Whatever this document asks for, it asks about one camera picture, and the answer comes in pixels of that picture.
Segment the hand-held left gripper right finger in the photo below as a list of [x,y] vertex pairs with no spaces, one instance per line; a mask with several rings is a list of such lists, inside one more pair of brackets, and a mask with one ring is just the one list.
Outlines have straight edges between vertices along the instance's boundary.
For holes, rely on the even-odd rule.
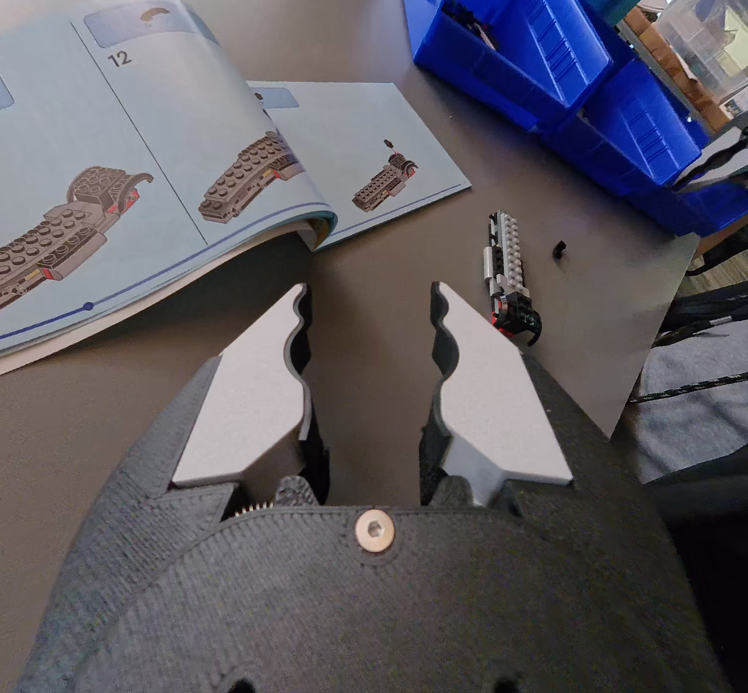
[[508,481],[566,487],[574,475],[522,352],[445,282],[430,291],[440,377],[419,444],[420,503],[463,478],[486,507]]

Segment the clear plastic storage box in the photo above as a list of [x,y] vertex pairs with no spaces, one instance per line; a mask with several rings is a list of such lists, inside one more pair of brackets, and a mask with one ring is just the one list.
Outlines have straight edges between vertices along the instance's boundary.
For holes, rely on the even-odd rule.
[[670,0],[655,26],[730,117],[746,114],[747,0]]

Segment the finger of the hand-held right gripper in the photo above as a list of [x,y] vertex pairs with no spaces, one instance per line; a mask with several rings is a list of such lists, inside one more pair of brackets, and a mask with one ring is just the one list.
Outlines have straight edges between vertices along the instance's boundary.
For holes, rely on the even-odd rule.
[[672,185],[675,192],[695,191],[710,183],[735,183],[746,165],[747,130],[729,129],[710,143],[702,156]]

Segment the grey and black brick model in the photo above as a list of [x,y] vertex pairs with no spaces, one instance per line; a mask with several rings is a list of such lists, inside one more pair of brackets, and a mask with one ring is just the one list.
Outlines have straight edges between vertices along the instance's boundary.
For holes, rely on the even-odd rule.
[[483,277],[489,291],[491,324],[507,337],[528,333],[527,346],[532,347],[542,333],[542,319],[525,285],[517,220],[501,210],[489,216]]

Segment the light blue instruction booklet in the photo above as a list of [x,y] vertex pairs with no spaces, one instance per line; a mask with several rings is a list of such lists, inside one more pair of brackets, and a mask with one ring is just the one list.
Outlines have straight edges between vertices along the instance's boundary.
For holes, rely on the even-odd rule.
[[311,252],[471,183],[391,83],[246,81],[181,0],[2,34],[2,374],[296,232]]

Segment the pile of dark brick pieces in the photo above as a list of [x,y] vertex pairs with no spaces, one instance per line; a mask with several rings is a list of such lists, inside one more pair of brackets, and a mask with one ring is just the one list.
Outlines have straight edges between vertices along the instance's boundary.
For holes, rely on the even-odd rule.
[[487,22],[481,21],[472,10],[457,0],[444,0],[441,10],[469,33],[481,39],[485,45],[498,51],[500,43],[492,27]]

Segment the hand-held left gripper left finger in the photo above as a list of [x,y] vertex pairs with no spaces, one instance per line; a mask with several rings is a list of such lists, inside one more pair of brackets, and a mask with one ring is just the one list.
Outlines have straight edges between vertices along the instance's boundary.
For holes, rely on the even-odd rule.
[[303,378],[311,323],[311,291],[299,283],[220,353],[172,476],[175,487],[237,483],[259,504],[270,501],[282,478],[299,475],[325,504],[330,454]]

